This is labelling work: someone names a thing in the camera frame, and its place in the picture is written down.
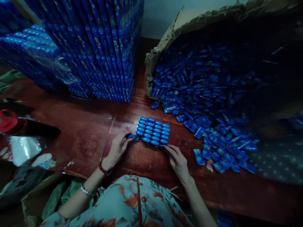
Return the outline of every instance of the red beaded bracelet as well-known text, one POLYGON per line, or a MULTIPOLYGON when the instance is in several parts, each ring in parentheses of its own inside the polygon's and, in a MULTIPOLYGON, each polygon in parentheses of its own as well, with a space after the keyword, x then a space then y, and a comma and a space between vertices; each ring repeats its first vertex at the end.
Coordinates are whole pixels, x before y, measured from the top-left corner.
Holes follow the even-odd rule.
POLYGON ((102 173, 104 173, 105 175, 109 176, 110 173, 111 173, 111 170, 110 171, 106 171, 105 169, 102 168, 101 164, 102 164, 102 161, 100 159, 100 161, 99 161, 99 169, 101 170, 102 173))

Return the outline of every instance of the brown table surface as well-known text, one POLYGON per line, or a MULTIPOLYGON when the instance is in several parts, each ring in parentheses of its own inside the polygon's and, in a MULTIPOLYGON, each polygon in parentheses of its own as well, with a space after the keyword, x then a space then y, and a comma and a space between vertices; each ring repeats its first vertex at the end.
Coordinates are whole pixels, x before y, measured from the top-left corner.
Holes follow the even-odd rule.
MULTIPOLYGON (((42 152, 51 153, 57 161, 52 171, 89 177, 100 157, 108 154, 112 139, 120 131, 135 133, 140 117, 152 117, 170 125, 169 143, 178 146, 187 158, 190 174, 207 206, 280 224, 302 221, 303 187, 271 181, 245 170, 220 174, 198 166, 192 149, 201 148, 202 141, 196 140, 174 116, 164 114, 163 108, 151 110, 153 100, 146 95, 145 68, 141 66, 138 71, 131 104, 60 97, 44 92, 27 78, 13 83, 1 97, 22 100, 36 109, 31 113, 36 121, 61 129, 59 138, 42 152)), ((5 146, 2 137, 0 149, 5 146)), ((152 146, 129 143, 108 181, 124 174, 147 177, 169 189, 178 186, 173 192, 187 200, 169 165, 169 157, 152 146)))

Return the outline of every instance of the blue floral dress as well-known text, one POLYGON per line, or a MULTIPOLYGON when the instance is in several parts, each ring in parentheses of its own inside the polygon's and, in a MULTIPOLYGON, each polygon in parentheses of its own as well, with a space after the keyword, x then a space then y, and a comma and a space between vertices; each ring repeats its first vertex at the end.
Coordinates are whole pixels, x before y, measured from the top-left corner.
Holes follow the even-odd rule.
POLYGON ((56 212, 40 226, 193 226, 172 195, 150 179, 124 175, 102 190, 95 206, 78 217, 66 219, 56 212))

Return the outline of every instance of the pile of blue products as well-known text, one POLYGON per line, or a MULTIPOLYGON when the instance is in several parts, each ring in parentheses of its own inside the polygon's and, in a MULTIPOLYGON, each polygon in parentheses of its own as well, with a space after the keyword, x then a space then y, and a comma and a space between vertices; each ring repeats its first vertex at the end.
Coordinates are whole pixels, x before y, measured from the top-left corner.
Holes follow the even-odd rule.
POLYGON ((47 91, 90 98, 92 92, 65 61, 44 28, 33 25, 22 32, 0 37, 0 59, 47 91))
POLYGON ((153 118, 141 117, 138 123, 136 134, 130 134, 126 138, 133 141, 143 141, 156 147, 164 148, 168 144, 170 126, 153 118))
POLYGON ((99 99, 130 102, 143 0, 26 0, 62 57, 99 99))
POLYGON ((0 36, 30 27, 30 23, 10 0, 0 0, 0 14, 0 36))
MULTIPOLYGON (((263 77, 256 69, 275 62, 245 46, 210 37, 180 36, 162 53, 151 97, 161 100, 164 112, 176 116, 196 139, 203 139, 202 151, 194 149, 198 165, 212 159, 220 173, 240 172, 239 167, 256 173, 246 154, 256 152, 260 141, 249 127, 254 111, 249 97, 275 78, 263 77)), ((151 108, 160 104, 155 101, 151 108)))

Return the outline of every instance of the woman's right hand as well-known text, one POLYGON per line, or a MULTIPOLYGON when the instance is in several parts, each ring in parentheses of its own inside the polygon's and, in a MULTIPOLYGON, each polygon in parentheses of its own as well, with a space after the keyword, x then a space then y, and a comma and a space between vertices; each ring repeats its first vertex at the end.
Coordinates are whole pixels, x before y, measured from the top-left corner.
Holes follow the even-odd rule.
POLYGON ((165 146, 169 153, 170 165, 182 184, 187 184, 192 176, 189 174, 187 167, 187 159, 183 156, 180 149, 174 145, 165 146))

